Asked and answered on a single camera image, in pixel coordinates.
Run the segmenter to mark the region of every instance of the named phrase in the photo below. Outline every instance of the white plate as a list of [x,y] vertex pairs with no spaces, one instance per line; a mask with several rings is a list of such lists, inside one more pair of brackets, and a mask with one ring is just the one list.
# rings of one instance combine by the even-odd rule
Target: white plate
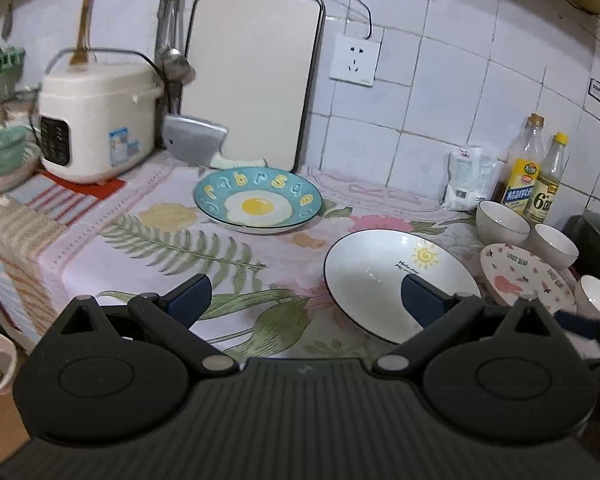
[[538,256],[507,244],[487,245],[480,252],[487,287],[500,305],[516,303],[520,294],[536,293],[546,309],[576,312],[575,299],[560,273]]
[[474,278],[442,247],[400,231],[358,231],[338,240],[324,261],[333,299],[355,323],[400,344],[422,330],[402,306],[405,275],[415,273],[443,292],[480,297]]

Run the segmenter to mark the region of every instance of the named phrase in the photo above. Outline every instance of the blue plate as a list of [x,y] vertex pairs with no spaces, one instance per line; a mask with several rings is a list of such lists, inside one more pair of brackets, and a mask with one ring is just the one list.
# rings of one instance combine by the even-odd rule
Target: blue plate
[[206,176],[193,198],[200,210],[227,227],[275,234],[318,214],[322,196],[307,179],[275,168],[235,168]]

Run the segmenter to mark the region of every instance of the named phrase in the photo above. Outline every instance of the pink patterned plate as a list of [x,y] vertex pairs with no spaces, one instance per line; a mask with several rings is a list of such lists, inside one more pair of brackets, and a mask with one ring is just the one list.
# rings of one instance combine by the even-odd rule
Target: pink patterned plate
[[520,294],[536,293],[551,313],[576,312],[573,293],[564,278],[535,254],[508,244],[491,244],[480,252],[489,292],[500,305],[511,305]]

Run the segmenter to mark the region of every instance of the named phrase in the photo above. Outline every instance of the plastic bag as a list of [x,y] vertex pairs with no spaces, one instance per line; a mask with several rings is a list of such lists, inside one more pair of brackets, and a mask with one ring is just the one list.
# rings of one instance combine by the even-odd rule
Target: plastic bag
[[444,209],[472,212],[493,192],[501,162],[480,146],[453,148],[449,156],[449,183]]

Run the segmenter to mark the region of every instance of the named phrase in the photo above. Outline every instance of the oil bottle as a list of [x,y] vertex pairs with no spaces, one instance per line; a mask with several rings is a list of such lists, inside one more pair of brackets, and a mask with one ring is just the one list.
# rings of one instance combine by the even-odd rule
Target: oil bottle
[[531,114],[525,129],[509,147],[507,162],[493,195],[494,202],[504,204],[519,215],[524,212],[540,173],[544,155],[540,136],[543,126],[544,117]]
[[558,132],[542,161],[540,175],[536,180],[534,190],[526,202],[524,217],[532,224],[544,222],[546,215],[554,202],[555,194],[560,186],[564,173],[564,147],[569,142],[569,136]]

